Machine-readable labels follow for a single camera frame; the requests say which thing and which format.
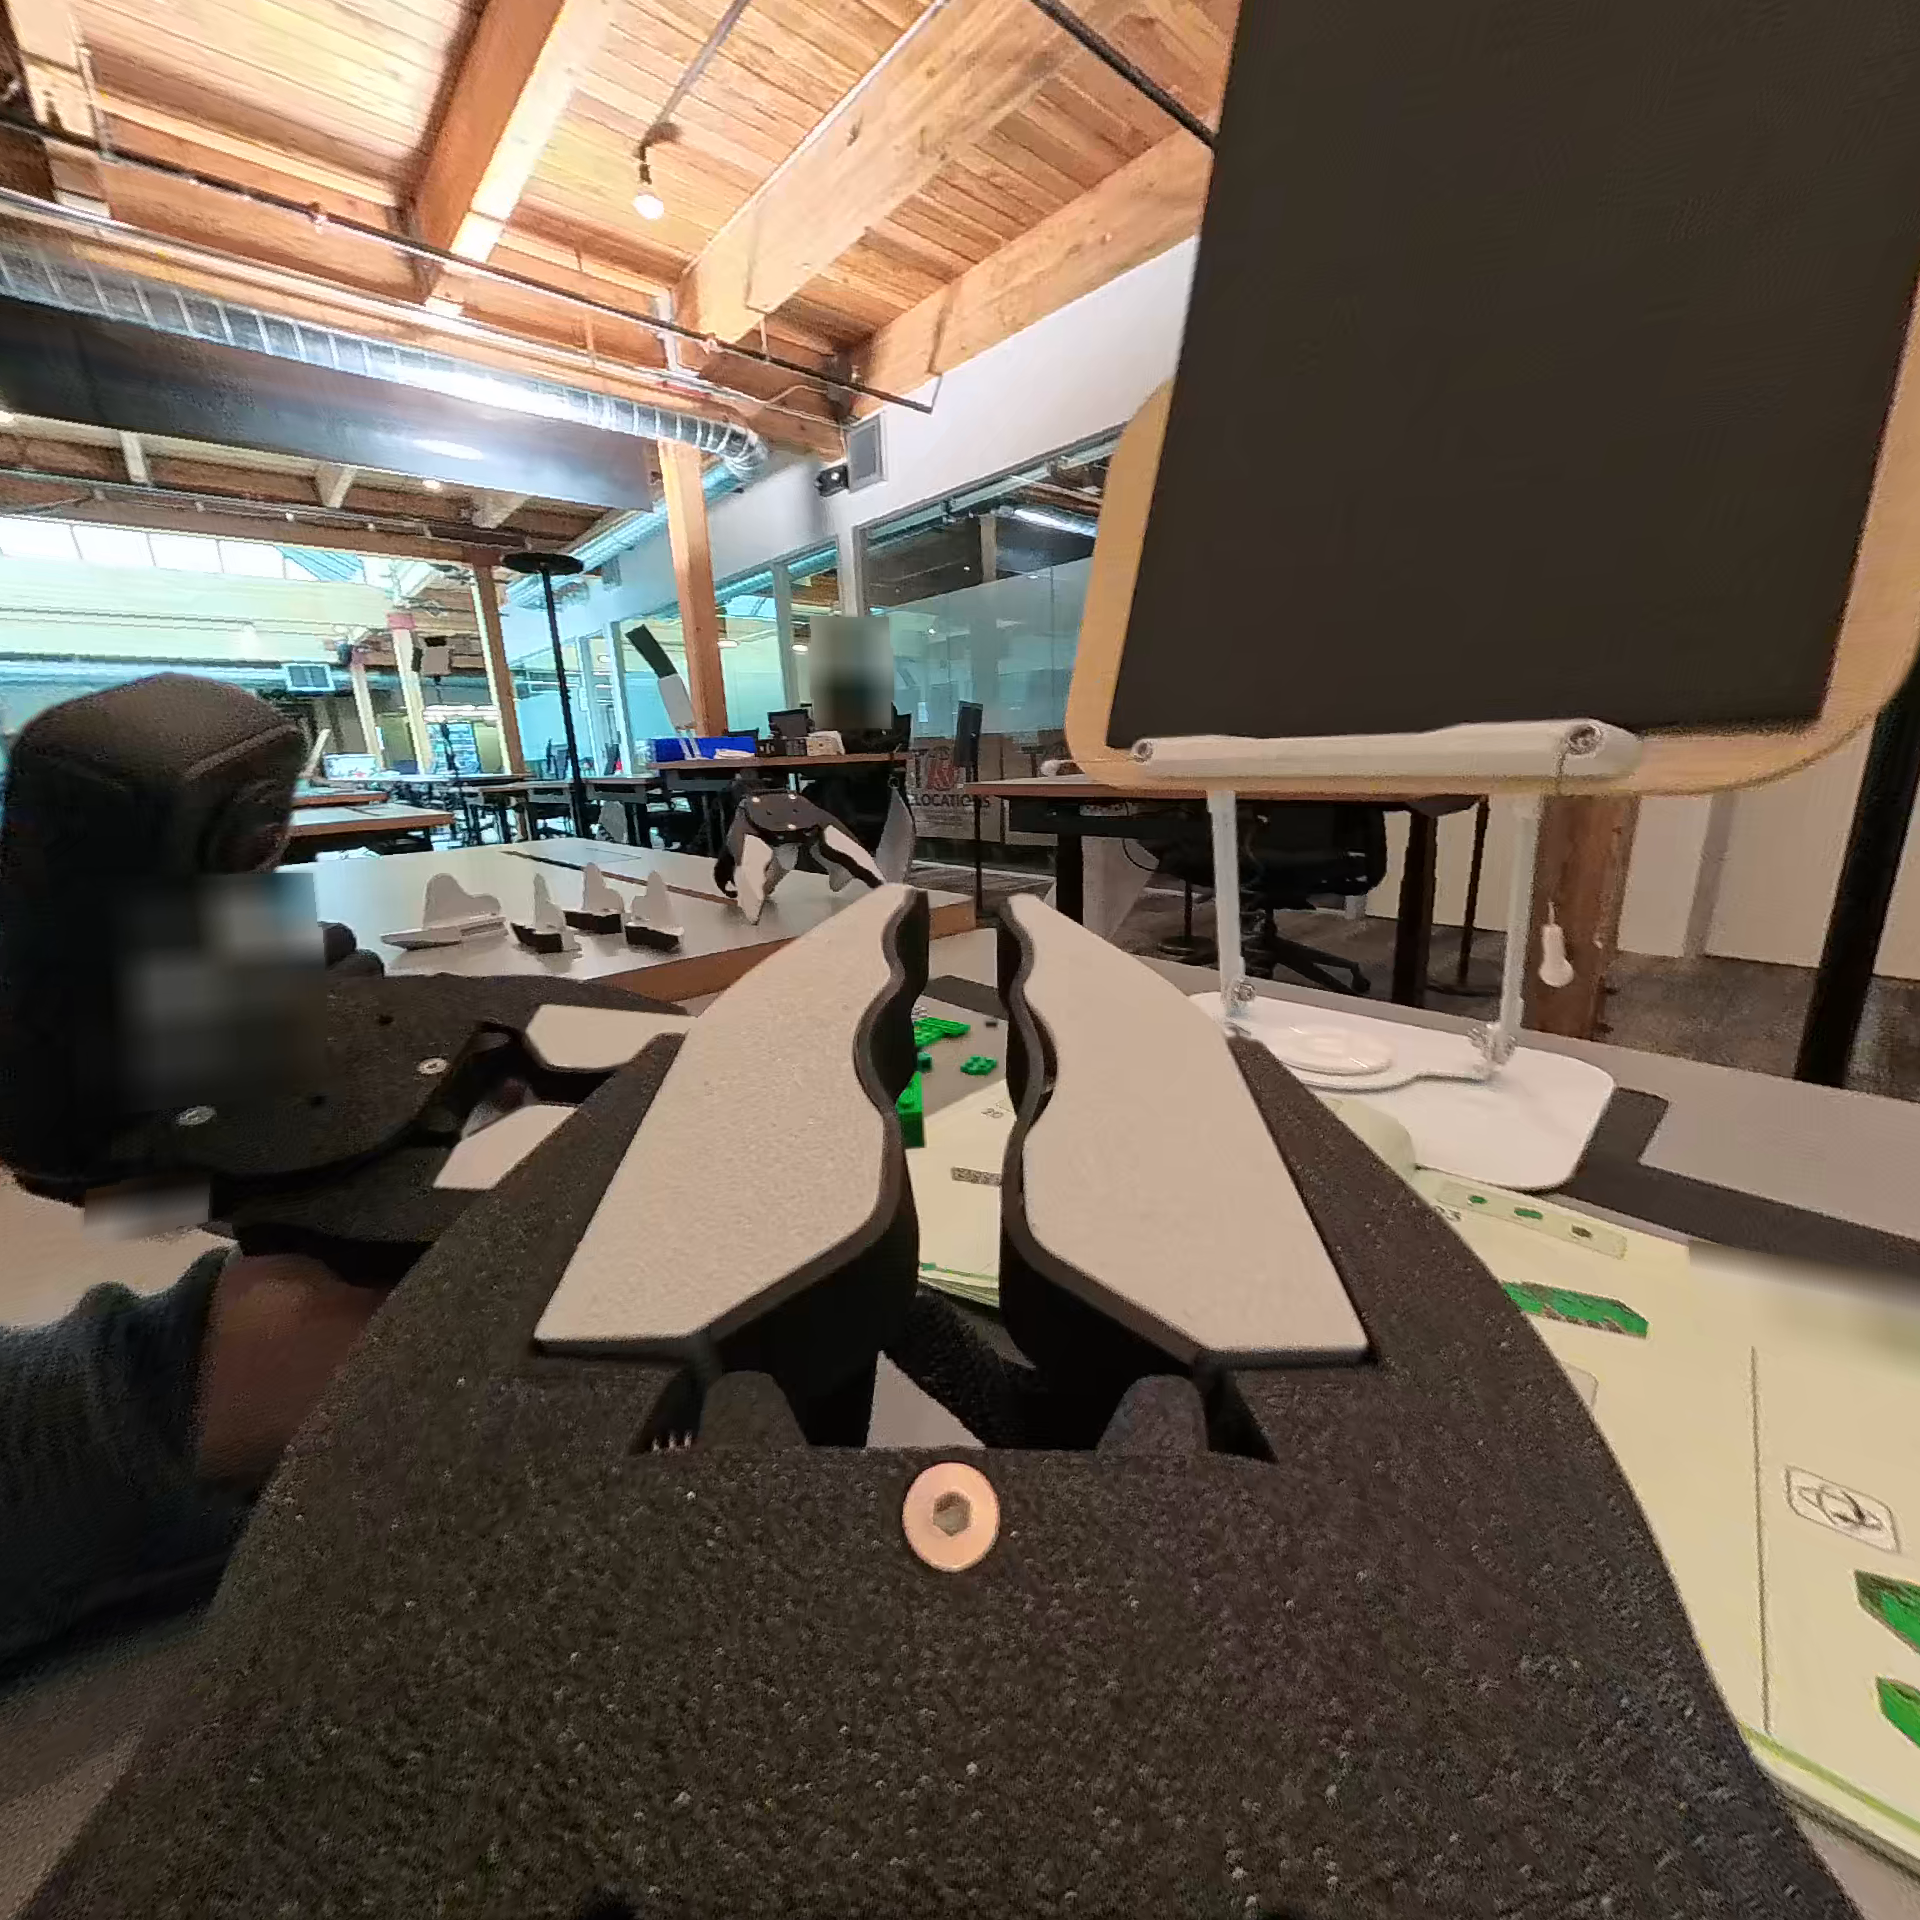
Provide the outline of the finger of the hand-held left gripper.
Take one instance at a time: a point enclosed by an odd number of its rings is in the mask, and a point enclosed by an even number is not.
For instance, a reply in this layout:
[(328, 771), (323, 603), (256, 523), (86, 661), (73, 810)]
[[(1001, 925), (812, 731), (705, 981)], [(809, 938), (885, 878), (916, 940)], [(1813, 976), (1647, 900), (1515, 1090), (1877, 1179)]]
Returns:
[(495, 1189), (520, 1163), (541, 1148), (576, 1116), (576, 1108), (532, 1101), (465, 1133), (443, 1157), (431, 1189), (478, 1196)]
[(687, 1013), (544, 1003), (521, 1026), (527, 1050), (554, 1074), (610, 1074), (658, 1038), (681, 1038)]

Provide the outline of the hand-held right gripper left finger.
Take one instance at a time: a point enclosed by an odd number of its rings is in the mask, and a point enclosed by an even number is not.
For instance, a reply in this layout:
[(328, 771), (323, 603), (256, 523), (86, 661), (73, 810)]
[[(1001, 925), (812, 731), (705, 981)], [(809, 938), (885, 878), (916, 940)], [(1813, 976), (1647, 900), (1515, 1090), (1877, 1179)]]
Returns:
[(932, 905), (885, 882), (687, 1027), (534, 1321), (559, 1357), (759, 1371), (817, 1445), (866, 1445), (916, 1295), (897, 1092)]

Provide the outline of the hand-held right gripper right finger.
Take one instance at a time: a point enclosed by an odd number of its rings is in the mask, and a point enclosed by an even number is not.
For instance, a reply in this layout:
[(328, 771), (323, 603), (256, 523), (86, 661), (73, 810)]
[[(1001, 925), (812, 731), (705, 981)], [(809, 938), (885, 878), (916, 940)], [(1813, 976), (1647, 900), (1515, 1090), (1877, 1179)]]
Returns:
[(1368, 1331), (1221, 1018), (1042, 899), (998, 914), (998, 1314), (1042, 1376), (1359, 1366)]

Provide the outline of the person's left forearm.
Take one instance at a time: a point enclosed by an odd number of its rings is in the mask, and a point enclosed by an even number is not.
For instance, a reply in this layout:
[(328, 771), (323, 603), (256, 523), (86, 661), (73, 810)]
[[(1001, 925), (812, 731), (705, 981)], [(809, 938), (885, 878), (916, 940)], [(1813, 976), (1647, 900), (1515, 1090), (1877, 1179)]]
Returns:
[(251, 1498), (198, 1470), (198, 1362), (221, 1253), (161, 1294), (92, 1287), (2, 1329), (2, 1665), (218, 1569)]

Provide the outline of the grey desk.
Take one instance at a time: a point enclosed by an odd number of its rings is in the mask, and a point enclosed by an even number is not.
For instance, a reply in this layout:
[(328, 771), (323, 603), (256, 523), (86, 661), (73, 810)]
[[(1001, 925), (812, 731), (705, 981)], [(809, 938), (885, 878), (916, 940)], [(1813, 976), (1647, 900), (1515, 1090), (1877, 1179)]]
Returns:
[[(1918, 1102), (1828, 1090), (1597, 1040), (1545, 1040), (1589, 1058), (1622, 1090), (1670, 1102), (1647, 1165), (1858, 1228), (1918, 1233)], [(62, 1314), (92, 1283), (170, 1287), (213, 1239), (96, 1239), (78, 1211), (2, 1181), (2, 1325)], [(119, 1781), (181, 1671), (190, 1617), (111, 1627), (2, 1681), (2, 1916), (21, 1916)]]

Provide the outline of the person's left hand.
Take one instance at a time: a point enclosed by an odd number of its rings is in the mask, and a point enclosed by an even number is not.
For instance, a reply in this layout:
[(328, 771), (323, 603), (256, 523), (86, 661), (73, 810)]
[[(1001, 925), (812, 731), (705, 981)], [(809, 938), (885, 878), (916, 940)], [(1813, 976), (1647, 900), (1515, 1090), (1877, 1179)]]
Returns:
[(350, 1283), (309, 1257), (225, 1261), (197, 1376), (198, 1480), (258, 1489), (387, 1294), (393, 1287)]

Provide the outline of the spare hand-held gripper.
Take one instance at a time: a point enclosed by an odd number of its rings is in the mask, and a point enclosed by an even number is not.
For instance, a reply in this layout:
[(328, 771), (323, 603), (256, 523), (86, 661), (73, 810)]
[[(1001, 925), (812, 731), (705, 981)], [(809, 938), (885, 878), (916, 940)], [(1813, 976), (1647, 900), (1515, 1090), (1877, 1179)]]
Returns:
[(915, 842), (912, 813), (897, 796), (888, 800), (879, 849), (867, 852), (823, 803), (759, 791), (737, 800), (712, 878), (740, 917), (759, 925), (780, 882), (798, 867), (821, 874), (834, 899), (847, 888), (873, 891), (909, 878)]

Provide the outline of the white table with wooden edge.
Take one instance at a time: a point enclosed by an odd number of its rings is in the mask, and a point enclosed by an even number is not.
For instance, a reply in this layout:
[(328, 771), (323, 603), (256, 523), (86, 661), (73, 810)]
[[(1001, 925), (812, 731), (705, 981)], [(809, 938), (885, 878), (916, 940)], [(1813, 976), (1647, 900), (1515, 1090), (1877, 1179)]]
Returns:
[[(671, 925), (681, 930), (680, 948), (667, 953), (642, 951), (631, 948), (624, 932), (578, 932), (572, 953), (534, 953), (521, 948), (513, 925), (534, 905), (534, 886), (544, 886), (559, 911), (578, 908), (588, 864), (596, 864), (624, 900), (641, 899), (648, 878), (658, 874), (671, 900)], [(572, 986), (604, 986), (663, 1003), (714, 997), (763, 963), (776, 948), (802, 940), (841, 911), (875, 900), (875, 888), (863, 882), (835, 891), (826, 874), (798, 873), (776, 886), (761, 919), (749, 919), (712, 882), (712, 864), (710, 855), (564, 836), (554, 842), (441, 855), (332, 858), (314, 864), (309, 878), (321, 919), (354, 926), (356, 943), (380, 953), (393, 976), (554, 976)], [(420, 925), (424, 891), (434, 874), (449, 874), (466, 899), (494, 899), (499, 926), (466, 932), (460, 943), (443, 948), (408, 951), (387, 943), (387, 932)]]

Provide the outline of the black office chair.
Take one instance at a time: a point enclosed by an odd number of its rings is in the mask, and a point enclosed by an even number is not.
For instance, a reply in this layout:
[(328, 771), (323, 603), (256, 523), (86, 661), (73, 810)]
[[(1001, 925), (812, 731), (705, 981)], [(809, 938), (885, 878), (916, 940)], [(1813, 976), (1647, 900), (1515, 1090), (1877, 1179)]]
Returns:
[(1290, 972), (1335, 997), (1368, 997), (1359, 960), (1290, 940), (1281, 914), (1365, 900), (1387, 867), (1383, 810), (1365, 803), (1236, 803), (1241, 966)]

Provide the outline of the white panel stand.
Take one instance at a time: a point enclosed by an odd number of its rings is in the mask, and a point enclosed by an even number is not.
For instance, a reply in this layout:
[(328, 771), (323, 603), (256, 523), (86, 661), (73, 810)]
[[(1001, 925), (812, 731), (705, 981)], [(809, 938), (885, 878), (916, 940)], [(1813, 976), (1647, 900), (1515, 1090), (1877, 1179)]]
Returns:
[(1236, 956), (1236, 908), (1219, 900), (1219, 988), (1197, 1006), (1233, 1040), (1269, 1050), (1310, 1090), (1381, 1108), (1415, 1163), (1494, 1189), (1554, 1189), (1584, 1157), (1613, 1092), (1613, 1076), (1551, 1063), (1520, 1049), (1520, 999), (1532, 940), (1532, 882), (1540, 805), (1572, 781), (1613, 781), (1639, 764), (1642, 744), (1597, 717), (1478, 721), (1438, 731), (1335, 731), (1313, 738), (1148, 733), (1132, 762), (1161, 784), (1197, 784), (1212, 815), (1212, 874), (1236, 873), (1233, 803), (1259, 784), (1333, 791), (1494, 793), (1512, 788), (1515, 863), (1507, 873), (1507, 940), (1494, 1022), (1466, 1031), (1387, 1034), (1381, 1018), (1302, 1018), (1258, 1013)]

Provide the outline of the wooden table with black legs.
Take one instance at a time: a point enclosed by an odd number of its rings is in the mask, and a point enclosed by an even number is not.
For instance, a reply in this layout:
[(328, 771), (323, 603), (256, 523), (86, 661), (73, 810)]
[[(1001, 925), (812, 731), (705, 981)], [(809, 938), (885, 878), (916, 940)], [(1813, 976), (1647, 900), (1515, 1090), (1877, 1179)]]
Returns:
[[(1001, 818), (1014, 833), (1055, 840), (1055, 886), (1057, 905), (1067, 917), (1089, 925), (1089, 842), (1141, 842), (1154, 873), (1168, 873), (1185, 891), (1212, 886), (1212, 827), (1204, 800), (1196, 788), (1124, 791), (1096, 784), (1084, 775), (1021, 777), (1021, 781), (973, 781), (965, 788), (973, 803), (1001, 803)], [(1392, 980), (1387, 999), (1401, 1006), (1424, 1006), (1427, 997), (1469, 997), (1478, 980), (1476, 930), (1478, 895), (1485, 874), (1485, 845), (1493, 827), (1489, 800), (1469, 796), (1310, 796), (1299, 803), (1365, 803), (1381, 805), (1383, 818), (1403, 815), (1406, 840), (1401, 855), (1401, 891), (1393, 914)], [(1463, 919), (1452, 951), (1452, 970), (1434, 972), (1438, 938), (1438, 836), (1440, 822), (1466, 815), (1474, 822), (1474, 852), (1466, 867)]]

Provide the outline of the toy brick instruction booklet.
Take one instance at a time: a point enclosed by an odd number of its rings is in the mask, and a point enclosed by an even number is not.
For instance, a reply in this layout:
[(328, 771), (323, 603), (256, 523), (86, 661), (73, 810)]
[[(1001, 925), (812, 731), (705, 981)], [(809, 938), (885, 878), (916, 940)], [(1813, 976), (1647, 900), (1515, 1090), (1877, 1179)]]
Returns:
[(1867, 1853), (1918, 1882), (1918, 1283), (1466, 1181), (1381, 1108), (1319, 1097), (1551, 1349), (1754, 1757), (1877, 1910)]

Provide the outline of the black pole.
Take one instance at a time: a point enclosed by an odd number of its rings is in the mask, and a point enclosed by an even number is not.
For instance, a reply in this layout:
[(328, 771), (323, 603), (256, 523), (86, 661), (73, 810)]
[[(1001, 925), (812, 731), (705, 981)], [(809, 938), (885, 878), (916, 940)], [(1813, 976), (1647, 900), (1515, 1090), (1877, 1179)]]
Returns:
[(1918, 667), (1872, 729), (1793, 1080), (1846, 1088), (1918, 805)]

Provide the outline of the silver air duct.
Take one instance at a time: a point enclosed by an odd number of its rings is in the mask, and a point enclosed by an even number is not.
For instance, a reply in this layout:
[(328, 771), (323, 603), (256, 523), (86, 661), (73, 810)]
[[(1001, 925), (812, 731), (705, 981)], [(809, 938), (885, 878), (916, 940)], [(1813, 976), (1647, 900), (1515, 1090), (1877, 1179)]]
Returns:
[(658, 444), (752, 483), (769, 446), (710, 422), (2, 239), (2, 408), (418, 480), (648, 508)]

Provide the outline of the black panel with wooden frame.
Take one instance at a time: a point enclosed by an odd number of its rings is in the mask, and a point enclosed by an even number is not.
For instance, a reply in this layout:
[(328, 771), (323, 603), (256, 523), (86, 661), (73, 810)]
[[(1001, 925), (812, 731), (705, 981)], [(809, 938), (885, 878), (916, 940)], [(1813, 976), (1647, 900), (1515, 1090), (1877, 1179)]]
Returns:
[(1111, 788), (1711, 793), (1918, 659), (1918, 3), (1245, 3)]

